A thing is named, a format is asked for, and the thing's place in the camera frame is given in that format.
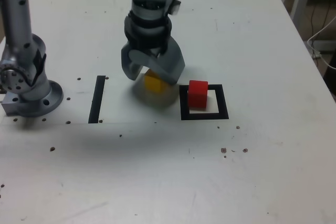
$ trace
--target white tabletop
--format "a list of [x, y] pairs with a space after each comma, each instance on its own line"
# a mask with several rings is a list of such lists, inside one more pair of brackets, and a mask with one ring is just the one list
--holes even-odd
[[[222, 84], [229, 120], [135, 97], [120, 60], [131, 0], [30, 0], [47, 76], [71, 100], [1, 112], [1, 224], [335, 223], [336, 106], [281, 0], [180, 1], [179, 84]], [[88, 124], [97, 75], [103, 123]]]

